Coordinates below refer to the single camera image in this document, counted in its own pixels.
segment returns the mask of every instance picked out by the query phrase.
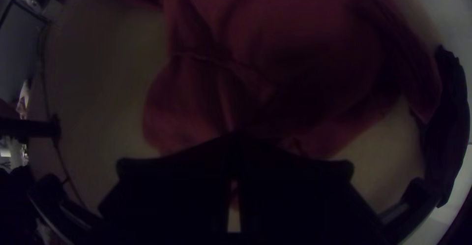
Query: black fabric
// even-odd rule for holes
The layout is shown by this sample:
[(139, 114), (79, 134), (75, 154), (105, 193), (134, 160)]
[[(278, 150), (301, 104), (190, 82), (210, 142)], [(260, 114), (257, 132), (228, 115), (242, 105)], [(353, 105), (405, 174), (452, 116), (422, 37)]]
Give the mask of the black fabric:
[(464, 159), (470, 134), (470, 112), (464, 69), (452, 52), (439, 47), (435, 54), (442, 80), (441, 104), (428, 125), (420, 124), (425, 180), (447, 203)]
[(353, 172), (347, 161), (305, 159), (240, 134), (165, 158), (124, 159), (120, 182), (99, 207), (105, 224), (94, 242), (113, 237), (119, 244), (184, 244), (210, 233), (226, 237), (236, 180), (242, 232), (252, 241), (388, 244), (376, 214), (350, 184)]

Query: white wall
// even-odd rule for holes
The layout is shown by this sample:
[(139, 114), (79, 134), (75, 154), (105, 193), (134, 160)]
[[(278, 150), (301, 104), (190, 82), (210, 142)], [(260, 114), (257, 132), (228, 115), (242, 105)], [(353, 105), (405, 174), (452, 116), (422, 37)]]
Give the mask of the white wall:
[(472, 104), (472, 0), (419, 1), (439, 30), (445, 48), (459, 57)]
[(426, 221), (405, 241), (405, 245), (435, 245), (456, 218), (472, 187), (472, 146), (467, 147), (462, 168), (457, 175), (446, 205), (436, 208)]

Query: red blanket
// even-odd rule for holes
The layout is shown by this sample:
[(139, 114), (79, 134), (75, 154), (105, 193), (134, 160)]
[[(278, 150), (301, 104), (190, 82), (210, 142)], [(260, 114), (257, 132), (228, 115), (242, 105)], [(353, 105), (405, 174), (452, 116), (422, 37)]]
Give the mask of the red blanket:
[(427, 122), (441, 81), (392, 0), (135, 0), (162, 9), (170, 61), (144, 134), (163, 154), (243, 130), (335, 154), (399, 95)]

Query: wall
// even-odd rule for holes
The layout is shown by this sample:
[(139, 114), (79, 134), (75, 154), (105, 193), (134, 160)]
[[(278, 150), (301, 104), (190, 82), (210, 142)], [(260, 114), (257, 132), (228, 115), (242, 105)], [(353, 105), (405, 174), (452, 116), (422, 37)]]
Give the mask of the wall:
[[(0, 0), (0, 13), (8, 0)], [(0, 26), (0, 98), (17, 99), (36, 68), (36, 43), (44, 23), (13, 5)]]
[(460, 59), (468, 82), (469, 104), (472, 104), (472, 0), (420, 2), (438, 28), (445, 48)]

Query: cable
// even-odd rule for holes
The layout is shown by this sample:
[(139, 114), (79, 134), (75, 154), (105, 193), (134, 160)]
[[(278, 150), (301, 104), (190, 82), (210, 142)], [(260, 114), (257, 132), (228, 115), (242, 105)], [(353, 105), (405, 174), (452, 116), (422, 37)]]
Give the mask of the cable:
[[(41, 78), (41, 83), (43, 85), (43, 94), (44, 94), (44, 105), (46, 108), (46, 115), (49, 120), (54, 120), (54, 115), (51, 115), (51, 111), (49, 108), (49, 99), (48, 99), (48, 93), (46, 89), (46, 42), (47, 42), (47, 37), (49, 35), (49, 31), (51, 29), (52, 23), (48, 22), (41, 30), (38, 36), (38, 41), (37, 41), (37, 54), (38, 54), (38, 68), (40, 69), (40, 78)], [(62, 184), (69, 182), (70, 186), (72, 188), (72, 191), (74, 192), (75, 196), (77, 197), (78, 201), (80, 204), (86, 208), (87, 206), (85, 205), (85, 202), (82, 200), (82, 198), (79, 195), (79, 192), (73, 183), (70, 173), (65, 165), (64, 159), (62, 157), (62, 154), (59, 149), (59, 140), (53, 139), (53, 144), (54, 144), (54, 149), (56, 150), (56, 153), (58, 155), (59, 163), (62, 166), (62, 169), (64, 170), (65, 173), (65, 180), (63, 181)]]

